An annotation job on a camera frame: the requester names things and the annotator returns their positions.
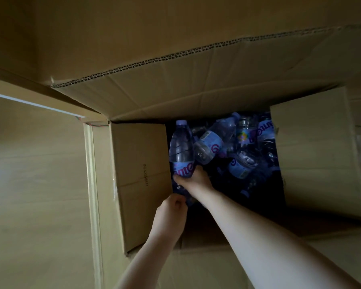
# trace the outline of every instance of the person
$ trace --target person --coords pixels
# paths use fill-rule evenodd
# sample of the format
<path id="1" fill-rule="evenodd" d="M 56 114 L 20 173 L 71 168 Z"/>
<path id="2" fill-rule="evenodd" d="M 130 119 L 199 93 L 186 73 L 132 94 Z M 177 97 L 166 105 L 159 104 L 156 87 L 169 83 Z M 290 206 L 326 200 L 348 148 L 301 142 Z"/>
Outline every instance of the person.
<path id="1" fill-rule="evenodd" d="M 256 289 L 361 288 L 332 261 L 286 229 L 215 190 L 201 166 L 191 178 L 174 175 L 212 214 Z M 124 272 L 119 289 L 154 289 L 181 236 L 187 215 L 184 196 L 172 194 L 156 211 L 147 242 Z"/>

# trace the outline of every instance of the bottle label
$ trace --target bottle label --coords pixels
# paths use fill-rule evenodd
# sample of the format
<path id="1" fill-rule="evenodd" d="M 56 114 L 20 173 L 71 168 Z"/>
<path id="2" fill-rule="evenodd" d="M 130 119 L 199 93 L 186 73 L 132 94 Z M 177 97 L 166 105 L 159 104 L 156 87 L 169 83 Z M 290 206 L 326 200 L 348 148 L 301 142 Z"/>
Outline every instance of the bottle label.
<path id="1" fill-rule="evenodd" d="M 204 133 L 200 140 L 203 144 L 209 147 L 211 152 L 214 154 L 218 153 L 222 149 L 223 141 L 221 137 L 212 131 L 207 131 Z"/>
<path id="2" fill-rule="evenodd" d="M 253 168 L 240 165 L 234 158 L 229 164 L 229 171 L 236 178 L 244 179 L 253 170 Z"/>
<path id="3" fill-rule="evenodd" d="M 274 125 L 273 122 L 268 119 L 258 124 L 257 130 L 258 141 L 262 142 L 266 139 L 274 139 Z"/>
<path id="4" fill-rule="evenodd" d="M 181 177 L 191 177 L 195 168 L 194 161 L 172 162 L 173 174 Z"/>
<path id="5" fill-rule="evenodd" d="M 237 129 L 236 137 L 241 146 L 254 144 L 257 138 L 257 129 Z"/>

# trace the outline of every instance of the person's left arm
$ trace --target person's left arm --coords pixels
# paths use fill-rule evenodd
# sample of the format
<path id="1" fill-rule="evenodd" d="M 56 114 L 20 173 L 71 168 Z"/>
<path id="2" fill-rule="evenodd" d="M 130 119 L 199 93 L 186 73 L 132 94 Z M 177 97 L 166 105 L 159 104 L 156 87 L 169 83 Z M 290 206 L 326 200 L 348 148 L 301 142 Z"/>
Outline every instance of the person's left arm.
<path id="1" fill-rule="evenodd" d="M 156 211 L 146 243 L 121 277 L 118 289 L 154 289 L 186 223 L 186 198 L 171 194 Z"/>

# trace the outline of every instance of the forearm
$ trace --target forearm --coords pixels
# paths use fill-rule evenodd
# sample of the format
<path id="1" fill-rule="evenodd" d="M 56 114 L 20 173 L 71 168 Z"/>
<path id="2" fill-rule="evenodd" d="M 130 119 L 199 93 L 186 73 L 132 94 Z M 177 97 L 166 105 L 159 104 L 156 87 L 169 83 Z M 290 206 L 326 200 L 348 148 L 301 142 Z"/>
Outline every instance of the forearm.
<path id="1" fill-rule="evenodd" d="M 117 288 L 154 289 L 173 247 L 172 241 L 149 238 L 124 272 Z"/>
<path id="2" fill-rule="evenodd" d="M 302 240 L 217 191 L 198 197 L 256 288 L 361 288 Z"/>

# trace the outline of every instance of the hand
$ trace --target hand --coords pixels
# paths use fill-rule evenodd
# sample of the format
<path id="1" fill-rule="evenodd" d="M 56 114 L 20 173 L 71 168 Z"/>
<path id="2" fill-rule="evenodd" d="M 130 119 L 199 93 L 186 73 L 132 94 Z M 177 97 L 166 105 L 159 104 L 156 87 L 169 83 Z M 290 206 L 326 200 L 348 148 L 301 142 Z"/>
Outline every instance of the hand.
<path id="1" fill-rule="evenodd" d="M 190 178 L 183 178 L 179 175 L 174 175 L 173 178 L 177 184 L 180 184 L 187 189 L 187 191 L 200 202 L 202 202 L 202 194 L 215 191 L 207 172 L 204 171 L 200 165 L 195 168 L 194 173 Z"/>
<path id="2" fill-rule="evenodd" d="M 156 211 L 149 240 L 164 240 L 173 247 L 184 230 L 187 209 L 184 196 L 171 194 Z"/>

